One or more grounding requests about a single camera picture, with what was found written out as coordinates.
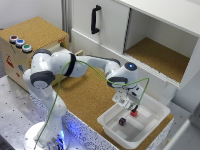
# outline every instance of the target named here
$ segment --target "white wall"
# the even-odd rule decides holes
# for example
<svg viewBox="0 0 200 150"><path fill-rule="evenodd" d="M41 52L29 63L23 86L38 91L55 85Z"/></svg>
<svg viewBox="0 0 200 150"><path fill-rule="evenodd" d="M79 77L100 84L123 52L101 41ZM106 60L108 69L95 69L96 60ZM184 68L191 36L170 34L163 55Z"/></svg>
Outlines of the white wall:
<svg viewBox="0 0 200 150"><path fill-rule="evenodd" d="M0 0L0 28L36 16L62 29L61 0Z"/></svg>
<svg viewBox="0 0 200 150"><path fill-rule="evenodd" d="M200 102L200 71L181 89L177 91L173 102L188 110L194 111Z"/></svg>

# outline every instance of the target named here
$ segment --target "white robotic arm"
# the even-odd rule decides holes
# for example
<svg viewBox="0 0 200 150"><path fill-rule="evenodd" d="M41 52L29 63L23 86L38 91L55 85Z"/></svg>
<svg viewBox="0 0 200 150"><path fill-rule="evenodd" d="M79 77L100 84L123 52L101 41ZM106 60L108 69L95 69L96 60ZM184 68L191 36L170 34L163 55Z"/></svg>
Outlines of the white robotic arm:
<svg viewBox="0 0 200 150"><path fill-rule="evenodd" d="M113 83L127 84L137 81L138 78L137 66L131 62L127 62L124 66L120 67L120 62L116 59L105 59L94 56L74 56L68 52L51 54L48 50L39 49L34 54L31 69L27 70L23 77L29 88L29 92L41 100L47 108L48 114L46 121L56 97L56 93L50 85L55 79L54 75L61 74L65 64L70 62L64 69L63 74L76 78L83 76L88 69L88 65L80 61L86 62L93 67L102 68L107 80ZM143 91L143 88L138 84L126 86L115 85L110 82L107 82L107 84L116 90L123 87L123 90L126 90L130 96L136 98L140 97ZM66 111L67 107L65 103L58 96L48 124L38 142L39 147L48 149L47 143L63 130L61 117ZM38 132L35 140L40 136L42 129Z"/></svg>

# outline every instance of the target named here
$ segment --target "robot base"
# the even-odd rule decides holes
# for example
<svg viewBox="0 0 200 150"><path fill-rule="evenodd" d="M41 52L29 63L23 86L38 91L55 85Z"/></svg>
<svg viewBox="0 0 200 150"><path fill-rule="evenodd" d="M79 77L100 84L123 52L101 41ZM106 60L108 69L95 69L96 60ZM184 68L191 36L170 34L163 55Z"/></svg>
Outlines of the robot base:
<svg viewBox="0 0 200 150"><path fill-rule="evenodd" d="M38 131L42 128L44 125L44 122L40 122L32 126L25 134L24 137L24 150L49 150L48 147L40 148L39 146L36 146L35 148L35 141L34 137L37 135ZM70 138L65 134L64 138L64 149L66 150L70 142Z"/></svg>

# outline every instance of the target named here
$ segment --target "gray floor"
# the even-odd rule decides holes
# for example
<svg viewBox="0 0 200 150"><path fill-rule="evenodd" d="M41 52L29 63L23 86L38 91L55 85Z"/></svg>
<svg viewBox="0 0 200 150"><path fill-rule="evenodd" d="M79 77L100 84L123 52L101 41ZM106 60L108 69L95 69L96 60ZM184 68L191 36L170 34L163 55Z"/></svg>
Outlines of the gray floor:
<svg viewBox="0 0 200 150"><path fill-rule="evenodd" d="M1 52L0 52L0 78L5 76L5 75L6 75L6 73L5 73L5 70L4 70L3 60L2 60Z"/></svg>

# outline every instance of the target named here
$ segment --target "open shelf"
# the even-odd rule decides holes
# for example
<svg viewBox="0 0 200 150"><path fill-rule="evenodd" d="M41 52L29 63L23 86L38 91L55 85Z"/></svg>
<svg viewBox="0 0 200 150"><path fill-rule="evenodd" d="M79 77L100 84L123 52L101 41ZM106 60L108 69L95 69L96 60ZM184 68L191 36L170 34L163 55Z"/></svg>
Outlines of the open shelf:
<svg viewBox="0 0 200 150"><path fill-rule="evenodd" d="M181 82L190 60L147 37L126 50L125 53L178 82Z"/></svg>

